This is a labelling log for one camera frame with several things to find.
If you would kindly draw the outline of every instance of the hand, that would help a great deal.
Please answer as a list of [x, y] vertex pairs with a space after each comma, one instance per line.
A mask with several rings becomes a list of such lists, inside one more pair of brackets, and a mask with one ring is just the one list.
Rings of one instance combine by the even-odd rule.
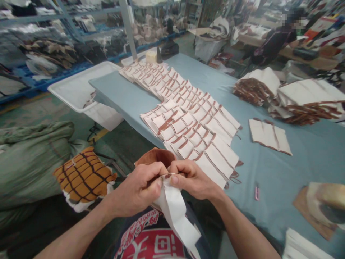
[[173, 161], [170, 172], [170, 184], [176, 188], [184, 189], [199, 200], [212, 199], [219, 195], [221, 188], [212, 181], [201, 168], [191, 160]]
[[116, 217], [130, 217], [154, 202], [161, 194], [162, 179], [160, 175], [168, 171], [162, 162], [150, 165], [139, 165], [126, 180], [112, 193], [104, 197], [101, 204], [108, 207], [111, 219]]

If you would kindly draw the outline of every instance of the t-shirt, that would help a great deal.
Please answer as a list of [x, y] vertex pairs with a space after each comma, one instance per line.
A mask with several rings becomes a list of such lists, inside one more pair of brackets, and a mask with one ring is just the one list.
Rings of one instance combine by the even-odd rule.
[[[188, 204], [186, 204], [186, 208], [186, 217], [201, 233], [201, 237], [195, 245], [200, 258], [210, 259], [212, 254], [205, 234]], [[148, 207], [143, 212], [126, 219], [118, 240], [108, 249], [104, 258], [192, 259], [192, 256], [172, 231], [164, 215], [156, 209]]]

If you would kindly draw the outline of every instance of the finger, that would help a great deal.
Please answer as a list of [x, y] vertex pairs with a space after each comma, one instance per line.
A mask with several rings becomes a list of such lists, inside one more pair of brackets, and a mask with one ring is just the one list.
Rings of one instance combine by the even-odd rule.
[[145, 181], [148, 182], [156, 176], [168, 174], [168, 170], [165, 168], [162, 162], [154, 162], [147, 166], [145, 169]]
[[192, 187], [192, 180], [185, 178], [180, 174], [174, 174], [170, 177], [170, 185], [179, 189], [188, 191]]
[[170, 173], [178, 174], [179, 172], [193, 175], [195, 168], [190, 160], [173, 161], [170, 165]]
[[159, 195], [161, 194], [162, 185], [163, 179], [159, 177], [158, 179], [154, 180], [147, 189], [143, 189], [141, 191], [141, 195], [144, 199], [144, 202], [152, 203], [157, 200]]

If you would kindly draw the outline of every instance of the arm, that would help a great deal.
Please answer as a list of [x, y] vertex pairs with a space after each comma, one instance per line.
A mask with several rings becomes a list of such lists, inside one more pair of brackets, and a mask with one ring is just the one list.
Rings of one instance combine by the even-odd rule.
[[280, 258], [261, 232], [236, 208], [225, 192], [216, 185], [194, 161], [174, 161], [170, 172], [170, 184], [184, 189], [195, 198], [209, 199], [222, 217], [231, 244], [239, 259]]
[[162, 162], [139, 165], [126, 180], [85, 218], [52, 242], [35, 259], [82, 258], [94, 237], [114, 218], [130, 217], [146, 209], [160, 193], [162, 179], [167, 174]]

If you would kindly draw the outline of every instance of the pole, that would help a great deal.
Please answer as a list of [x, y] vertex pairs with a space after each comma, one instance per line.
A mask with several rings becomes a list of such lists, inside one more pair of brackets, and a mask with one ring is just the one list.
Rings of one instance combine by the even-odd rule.
[[119, 3], [121, 7], [122, 20], [123, 24], [125, 25], [130, 51], [132, 53], [133, 60], [136, 60], [137, 50], [135, 49], [132, 27], [130, 25], [129, 14], [127, 9], [127, 0], [119, 0]]

